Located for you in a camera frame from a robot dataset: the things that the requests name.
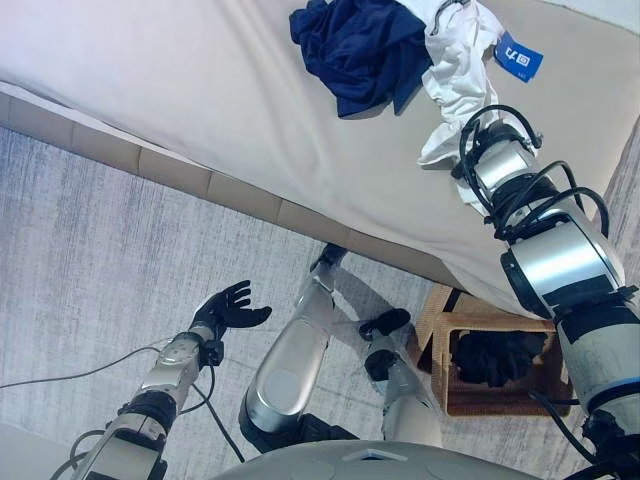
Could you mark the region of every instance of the wooden basket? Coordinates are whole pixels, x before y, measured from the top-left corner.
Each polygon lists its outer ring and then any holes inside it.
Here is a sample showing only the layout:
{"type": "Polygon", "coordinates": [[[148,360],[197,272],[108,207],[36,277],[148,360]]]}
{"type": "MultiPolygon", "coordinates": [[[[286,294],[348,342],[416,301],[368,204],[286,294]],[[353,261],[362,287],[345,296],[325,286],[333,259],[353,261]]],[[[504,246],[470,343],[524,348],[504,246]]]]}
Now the wooden basket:
{"type": "MultiPolygon", "coordinates": [[[[454,294],[457,298],[452,304],[454,292],[449,287],[436,288],[417,322],[416,338],[409,353],[418,368],[430,370],[433,393],[444,412],[451,416],[546,415],[529,398],[529,390],[554,399],[571,398],[571,384],[561,380],[562,354],[551,322],[505,313],[465,293],[454,294]],[[451,361],[459,338],[477,330],[542,332],[547,334],[547,340],[525,377],[496,388],[461,381],[458,368],[451,361]]],[[[569,407],[559,407],[558,412],[566,416],[569,407]]]]}

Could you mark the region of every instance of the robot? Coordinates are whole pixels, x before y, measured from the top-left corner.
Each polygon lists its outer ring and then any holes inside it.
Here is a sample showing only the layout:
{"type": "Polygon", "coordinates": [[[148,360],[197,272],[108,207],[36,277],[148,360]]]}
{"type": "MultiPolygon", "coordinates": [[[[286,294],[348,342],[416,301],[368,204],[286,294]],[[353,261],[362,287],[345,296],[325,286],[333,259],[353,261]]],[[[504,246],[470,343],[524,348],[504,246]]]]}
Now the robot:
{"type": "MultiPolygon", "coordinates": [[[[595,445],[592,466],[571,479],[640,478],[640,319],[624,270],[607,240],[606,207],[593,191],[575,185],[564,162],[539,169],[541,147],[516,110],[491,105],[462,130],[460,162],[452,175],[465,181],[488,212],[485,222],[506,243],[502,268],[520,304],[553,321],[569,376],[595,445]],[[520,122],[526,136],[488,111],[520,122]],[[558,191],[547,176],[562,168],[570,188],[558,191]],[[581,196],[598,206],[601,228],[590,222],[581,196]]],[[[301,288],[293,318],[264,358],[242,400],[245,438],[263,455],[218,480],[527,479],[521,472],[444,450],[434,409],[412,368],[389,334],[408,318],[390,312],[364,324],[369,342],[365,368],[385,381],[384,441],[350,432],[305,413],[328,346],[333,318],[333,269],[346,251],[329,245],[301,288]]],[[[162,450],[199,371],[217,367],[227,328],[264,322],[271,309],[247,307],[249,282],[214,295],[187,331],[160,352],[132,400],[118,411],[100,440],[79,463],[76,480],[158,480],[162,450]]]]}

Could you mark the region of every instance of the beige bed base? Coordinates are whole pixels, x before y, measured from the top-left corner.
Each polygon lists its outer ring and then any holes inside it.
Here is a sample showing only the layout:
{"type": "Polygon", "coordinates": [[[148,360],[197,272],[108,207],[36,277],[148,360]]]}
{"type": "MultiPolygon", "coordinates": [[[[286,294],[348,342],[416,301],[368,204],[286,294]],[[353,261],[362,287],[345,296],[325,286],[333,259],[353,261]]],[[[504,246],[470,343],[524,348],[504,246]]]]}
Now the beige bed base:
{"type": "Polygon", "coordinates": [[[433,255],[358,232],[265,190],[178,159],[162,148],[137,142],[130,135],[115,136],[101,128],[90,128],[54,110],[0,91],[0,126],[323,242],[341,245],[401,270],[462,288],[442,260],[433,255]]]}

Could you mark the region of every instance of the mattress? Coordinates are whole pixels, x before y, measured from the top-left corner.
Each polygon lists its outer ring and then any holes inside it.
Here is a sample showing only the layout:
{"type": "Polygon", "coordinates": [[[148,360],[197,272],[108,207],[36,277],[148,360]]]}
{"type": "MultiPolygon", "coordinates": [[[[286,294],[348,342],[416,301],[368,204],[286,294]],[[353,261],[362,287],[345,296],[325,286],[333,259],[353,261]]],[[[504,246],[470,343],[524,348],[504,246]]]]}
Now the mattress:
{"type": "MultiPolygon", "coordinates": [[[[436,255],[472,294],[520,311],[492,228],[448,172],[415,163],[440,123],[435,104],[420,91],[400,116],[338,119],[290,40],[303,3],[0,0],[0,81],[436,255]]],[[[526,84],[488,60],[501,102],[544,133],[543,165],[566,160],[603,192],[638,115],[638,36],[535,0],[485,4],[545,56],[526,84]]]]}

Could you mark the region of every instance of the clothing tag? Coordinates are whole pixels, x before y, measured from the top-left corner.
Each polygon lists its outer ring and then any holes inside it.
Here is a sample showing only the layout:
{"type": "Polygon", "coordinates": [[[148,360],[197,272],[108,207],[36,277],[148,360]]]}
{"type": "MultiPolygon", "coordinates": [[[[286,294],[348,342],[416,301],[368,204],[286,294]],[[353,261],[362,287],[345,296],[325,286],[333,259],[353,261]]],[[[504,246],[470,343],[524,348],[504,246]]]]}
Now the clothing tag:
{"type": "Polygon", "coordinates": [[[538,71],[543,55],[517,43],[509,32],[504,32],[493,53],[502,67],[523,82],[528,82],[538,71]]]}

